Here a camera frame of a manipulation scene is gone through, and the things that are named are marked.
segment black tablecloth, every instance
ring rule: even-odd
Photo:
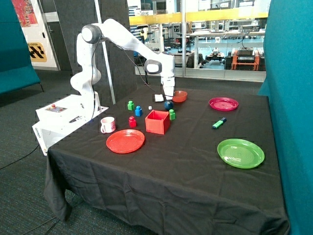
[[[188,99],[175,105],[177,119],[165,135],[145,130],[148,106],[165,111],[145,86],[49,148],[45,197],[52,211],[61,220],[69,217],[69,189],[91,206],[160,235],[287,234],[268,98],[184,90]],[[214,97],[236,99],[239,107],[214,110],[208,105]],[[116,131],[129,129],[129,100],[143,109],[135,129],[146,141],[136,152],[116,154],[106,147],[110,134],[100,132],[100,119],[113,116]],[[223,117],[227,122],[212,129]],[[264,162],[254,169],[226,164],[217,146],[230,138],[254,142]]]

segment green plate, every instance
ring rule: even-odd
[[[220,142],[217,152],[224,162],[242,169],[254,168],[264,160],[264,152],[259,146],[241,139]]]

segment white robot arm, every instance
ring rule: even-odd
[[[95,65],[93,56],[97,43],[109,40],[123,50],[132,50],[140,53],[147,61],[145,70],[149,74],[161,75],[161,84],[167,100],[171,100],[174,95],[174,56],[169,54],[156,54],[131,32],[113,19],[108,19],[104,23],[93,23],[83,27],[77,38],[77,62],[83,67],[83,71],[71,78],[71,85],[78,90],[84,98],[86,108],[95,110],[100,107],[98,94],[95,92],[96,106],[94,107],[94,93],[92,85],[97,83],[101,74]]]

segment cup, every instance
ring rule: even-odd
[[[101,129],[100,131],[104,133],[111,133],[115,131],[115,119],[113,117],[105,117],[101,119]]]

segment teal chair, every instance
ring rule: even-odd
[[[272,0],[265,34],[269,97],[291,235],[313,234],[313,24],[311,0]]]
[[[27,42],[12,1],[3,0],[0,14],[0,94],[37,83],[40,84],[40,79],[31,65]]]

